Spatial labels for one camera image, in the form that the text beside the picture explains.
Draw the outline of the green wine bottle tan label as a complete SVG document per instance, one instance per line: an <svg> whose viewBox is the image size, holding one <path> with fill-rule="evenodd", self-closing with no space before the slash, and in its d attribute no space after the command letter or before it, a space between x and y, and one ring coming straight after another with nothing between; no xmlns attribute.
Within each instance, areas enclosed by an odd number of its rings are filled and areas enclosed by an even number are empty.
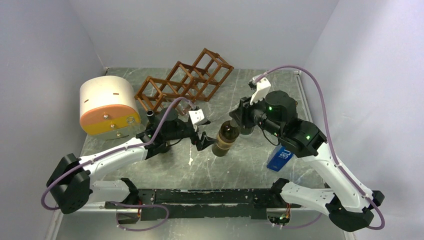
<svg viewBox="0 0 424 240"><path fill-rule="evenodd" d="M217 133L216 142L211 148L212 153L217 157L225 156L240 133L241 129L233 118L225 121Z"/></svg>

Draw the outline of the clear glass bottle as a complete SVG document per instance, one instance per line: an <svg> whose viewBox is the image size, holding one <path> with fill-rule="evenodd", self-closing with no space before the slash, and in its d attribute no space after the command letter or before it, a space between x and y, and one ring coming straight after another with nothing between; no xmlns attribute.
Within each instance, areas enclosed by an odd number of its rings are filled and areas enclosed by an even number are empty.
<svg viewBox="0 0 424 240"><path fill-rule="evenodd" d="M126 118L126 123L130 129L140 129L143 125L141 123L140 116L138 114L129 115Z"/></svg>

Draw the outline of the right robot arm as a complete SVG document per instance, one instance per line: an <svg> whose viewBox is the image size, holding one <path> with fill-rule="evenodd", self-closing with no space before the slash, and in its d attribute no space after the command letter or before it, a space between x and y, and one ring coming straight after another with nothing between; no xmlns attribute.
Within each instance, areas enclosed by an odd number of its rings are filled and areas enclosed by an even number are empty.
<svg viewBox="0 0 424 240"><path fill-rule="evenodd" d="M384 194L362 184L331 152L330 141L312 122L297 114L297 103L276 90L253 102L243 97L229 113L238 126L258 127L275 136L278 143L312 167L328 184L328 190L308 188L280 178L270 188L275 207L295 204L320 212L346 232L370 228Z"/></svg>

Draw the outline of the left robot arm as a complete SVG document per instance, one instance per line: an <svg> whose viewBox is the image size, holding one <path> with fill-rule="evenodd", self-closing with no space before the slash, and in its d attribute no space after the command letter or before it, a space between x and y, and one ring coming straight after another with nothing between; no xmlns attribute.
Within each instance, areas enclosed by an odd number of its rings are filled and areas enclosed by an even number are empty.
<svg viewBox="0 0 424 240"><path fill-rule="evenodd" d="M86 204L97 202L119 202L126 208L139 201L139 191L132 181L121 178L102 181L102 177L127 165L144 161L170 150L171 141L190 139L198 151L213 145L216 140L200 133L199 127L210 124L203 111L196 107L188 112L188 120L179 119L178 112L165 108L159 113L148 110L148 124L128 141L92 155L76 157L73 153L61 158L50 178L41 203L50 193L63 214L71 214Z"/></svg>

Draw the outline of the clear round bottle red label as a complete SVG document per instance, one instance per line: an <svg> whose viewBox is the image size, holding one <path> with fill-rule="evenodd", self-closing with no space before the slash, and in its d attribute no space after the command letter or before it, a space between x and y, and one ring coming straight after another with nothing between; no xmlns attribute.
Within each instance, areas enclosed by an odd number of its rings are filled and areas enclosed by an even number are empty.
<svg viewBox="0 0 424 240"><path fill-rule="evenodd" d="M240 128L240 134L243 136L249 136L251 135L255 130L255 126L253 127L241 127Z"/></svg>

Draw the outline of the brown wooden wine rack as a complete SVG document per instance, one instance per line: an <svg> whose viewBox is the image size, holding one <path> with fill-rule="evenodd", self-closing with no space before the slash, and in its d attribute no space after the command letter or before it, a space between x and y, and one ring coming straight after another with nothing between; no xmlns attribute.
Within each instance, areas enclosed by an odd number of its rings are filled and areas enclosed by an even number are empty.
<svg viewBox="0 0 424 240"><path fill-rule="evenodd" d="M234 69L217 52L204 48L192 64L177 61L164 78L147 76L134 99L155 113L178 97L209 102Z"/></svg>

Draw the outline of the blue square bottle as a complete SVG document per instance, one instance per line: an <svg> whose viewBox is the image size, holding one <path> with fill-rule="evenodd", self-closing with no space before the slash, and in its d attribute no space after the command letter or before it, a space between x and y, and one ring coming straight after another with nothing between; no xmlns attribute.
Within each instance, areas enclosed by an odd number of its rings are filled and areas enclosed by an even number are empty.
<svg viewBox="0 0 424 240"><path fill-rule="evenodd" d="M279 172L294 156L284 146L278 145L269 154L266 167L272 171Z"/></svg>

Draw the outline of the dark wine bottle left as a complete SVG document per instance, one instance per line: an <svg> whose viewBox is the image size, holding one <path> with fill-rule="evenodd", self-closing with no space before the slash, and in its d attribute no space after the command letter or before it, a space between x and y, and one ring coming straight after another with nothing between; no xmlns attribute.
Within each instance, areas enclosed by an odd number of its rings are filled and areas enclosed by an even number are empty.
<svg viewBox="0 0 424 240"><path fill-rule="evenodd" d="M155 114L155 112L153 110L147 110L145 114L146 114L146 117L148 119L148 122L151 125L154 125L155 122L156 122L156 114Z"/></svg>

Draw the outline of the cream orange cylindrical box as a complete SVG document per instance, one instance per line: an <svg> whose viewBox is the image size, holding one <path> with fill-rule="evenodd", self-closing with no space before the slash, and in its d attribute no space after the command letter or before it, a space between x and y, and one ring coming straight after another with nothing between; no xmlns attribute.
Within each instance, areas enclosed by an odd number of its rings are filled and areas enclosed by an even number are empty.
<svg viewBox="0 0 424 240"><path fill-rule="evenodd" d="M102 140L127 137L136 129L126 119L139 114L134 89L126 79L105 75L84 82L79 89L79 124L89 135Z"/></svg>

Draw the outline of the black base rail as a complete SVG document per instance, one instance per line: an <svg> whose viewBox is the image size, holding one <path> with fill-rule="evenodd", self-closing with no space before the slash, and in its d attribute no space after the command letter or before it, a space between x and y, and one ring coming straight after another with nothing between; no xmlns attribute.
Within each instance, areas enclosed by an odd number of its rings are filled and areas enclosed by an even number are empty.
<svg viewBox="0 0 424 240"><path fill-rule="evenodd" d="M125 202L145 206L133 217L140 221L170 219L238 218L267 220L272 212L285 212L288 203L268 188L149 189Z"/></svg>

